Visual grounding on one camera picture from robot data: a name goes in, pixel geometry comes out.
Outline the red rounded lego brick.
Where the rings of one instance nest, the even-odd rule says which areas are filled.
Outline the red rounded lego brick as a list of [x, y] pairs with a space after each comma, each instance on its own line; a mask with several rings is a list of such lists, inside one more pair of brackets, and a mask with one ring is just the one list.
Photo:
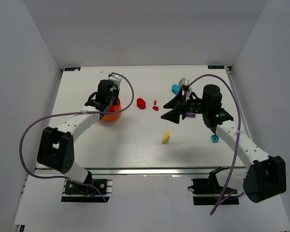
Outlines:
[[136, 103], [137, 103], [137, 107], [139, 108], [139, 109], [145, 109], [146, 108], [146, 102], [144, 101], [144, 99], [142, 99], [142, 98], [138, 98], [137, 100], [136, 100]]

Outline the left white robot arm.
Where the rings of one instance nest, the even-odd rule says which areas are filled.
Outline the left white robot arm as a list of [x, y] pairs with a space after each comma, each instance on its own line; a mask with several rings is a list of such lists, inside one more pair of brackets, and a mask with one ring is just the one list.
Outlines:
[[42, 132], [37, 162], [82, 184], [90, 184], [92, 177], [74, 160], [74, 142], [91, 125], [99, 122], [112, 105], [118, 105], [121, 78], [101, 80], [98, 90], [90, 95], [79, 115]]

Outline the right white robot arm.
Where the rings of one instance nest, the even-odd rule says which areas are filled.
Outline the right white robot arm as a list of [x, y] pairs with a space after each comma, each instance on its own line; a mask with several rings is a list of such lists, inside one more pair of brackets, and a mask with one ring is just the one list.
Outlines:
[[207, 179], [193, 180], [190, 188], [194, 194], [229, 193], [231, 190], [243, 191], [254, 203], [259, 203], [287, 190], [286, 164], [280, 157], [272, 157], [259, 148], [245, 134], [237, 129], [233, 117], [222, 108], [220, 88], [209, 84], [203, 88], [202, 98], [187, 86], [164, 105], [169, 112], [161, 119], [178, 124], [189, 114], [201, 114], [204, 124], [219, 139], [224, 141], [246, 168], [246, 173], [233, 174], [228, 187], [223, 190], [229, 169], [219, 167], [209, 173]]

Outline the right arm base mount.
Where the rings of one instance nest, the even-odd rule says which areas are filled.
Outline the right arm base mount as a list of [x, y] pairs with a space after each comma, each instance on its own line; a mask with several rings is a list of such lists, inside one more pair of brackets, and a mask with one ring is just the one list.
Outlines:
[[214, 206], [223, 189], [225, 181], [222, 184], [218, 183], [217, 174], [222, 174], [223, 171], [229, 173], [229, 168], [219, 167], [211, 171], [207, 178], [194, 178], [192, 185], [188, 187], [193, 194], [193, 205], [196, 206]]

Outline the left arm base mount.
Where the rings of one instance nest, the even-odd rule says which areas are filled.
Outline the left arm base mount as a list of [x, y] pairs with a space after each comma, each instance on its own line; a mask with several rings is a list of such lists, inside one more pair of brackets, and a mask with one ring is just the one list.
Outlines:
[[93, 176], [91, 185], [82, 186], [71, 180], [64, 182], [61, 202], [64, 203], [106, 203], [109, 201], [113, 178], [110, 176]]

